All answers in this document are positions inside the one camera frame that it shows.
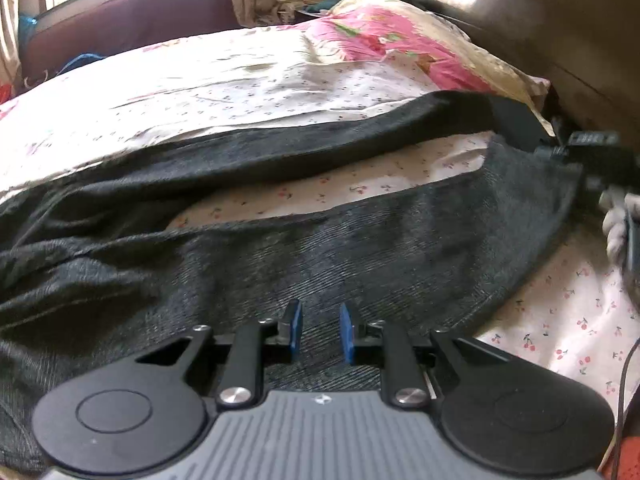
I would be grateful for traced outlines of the white gloved right hand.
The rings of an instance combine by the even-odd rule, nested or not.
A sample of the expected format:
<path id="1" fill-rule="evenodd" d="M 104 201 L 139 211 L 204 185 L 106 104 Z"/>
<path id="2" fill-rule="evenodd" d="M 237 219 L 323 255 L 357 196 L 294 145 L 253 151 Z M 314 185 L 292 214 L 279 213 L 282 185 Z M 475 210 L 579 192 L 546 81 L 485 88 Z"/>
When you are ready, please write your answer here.
<path id="1" fill-rule="evenodd" d="M 627 220 L 639 220 L 639 195 L 612 186 L 600 195 L 599 206 L 605 212 L 602 232 L 608 261 L 623 271 L 629 245 Z"/>

